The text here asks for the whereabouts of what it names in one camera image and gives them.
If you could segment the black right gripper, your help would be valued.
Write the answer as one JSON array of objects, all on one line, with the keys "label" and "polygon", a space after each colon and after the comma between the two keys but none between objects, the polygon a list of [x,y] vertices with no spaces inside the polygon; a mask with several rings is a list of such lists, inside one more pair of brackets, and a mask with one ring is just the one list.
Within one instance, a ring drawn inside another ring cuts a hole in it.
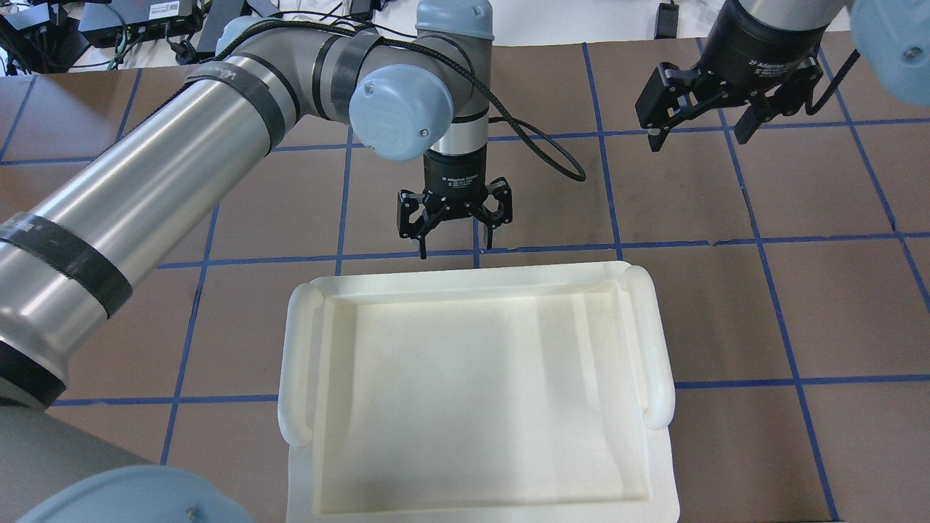
[{"label": "black right gripper", "polygon": [[746,145],[779,115],[820,109],[817,53],[835,17],[833,1],[725,1],[700,59],[690,68],[658,64],[638,96],[650,151],[660,152],[672,129],[711,110],[744,108],[734,136]]}]

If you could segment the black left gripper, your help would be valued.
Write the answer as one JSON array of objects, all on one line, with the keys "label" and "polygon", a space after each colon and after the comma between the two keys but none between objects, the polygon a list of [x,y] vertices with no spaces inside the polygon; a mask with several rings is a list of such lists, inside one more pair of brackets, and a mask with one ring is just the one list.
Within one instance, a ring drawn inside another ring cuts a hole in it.
[{"label": "black left gripper", "polygon": [[423,153],[423,190],[402,190],[397,198],[398,235],[416,240],[419,258],[428,258],[427,236],[442,222],[477,219],[484,225],[484,249],[490,251],[497,228],[514,221],[512,189],[507,179],[486,181],[487,152]]}]

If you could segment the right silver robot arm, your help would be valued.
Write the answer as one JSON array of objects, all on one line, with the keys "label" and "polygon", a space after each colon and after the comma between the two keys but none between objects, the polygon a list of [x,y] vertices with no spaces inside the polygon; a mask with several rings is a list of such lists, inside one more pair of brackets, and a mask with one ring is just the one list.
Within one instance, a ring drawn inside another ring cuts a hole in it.
[{"label": "right silver robot arm", "polygon": [[[841,11],[854,49],[826,89],[820,49]],[[635,103],[651,151],[671,130],[711,110],[742,108],[742,145],[778,116],[814,115],[858,60],[907,104],[929,102],[929,7],[926,1],[725,1],[690,68],[655,66]]]}]

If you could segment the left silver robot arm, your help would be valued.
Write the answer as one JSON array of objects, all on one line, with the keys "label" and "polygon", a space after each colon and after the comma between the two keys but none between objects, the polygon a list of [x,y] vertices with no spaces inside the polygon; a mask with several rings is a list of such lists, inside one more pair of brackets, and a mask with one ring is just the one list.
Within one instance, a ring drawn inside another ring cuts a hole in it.
[{"label": "left silver robot arm", "polygon": [[382,158],[475,161],[493,8],[421,1],[416,38],[313,21],[232,21],[179,91],[66,185],[2,225],[2,520],[250,522],[190,472],[47,412],[74,351],[307,116]]}]

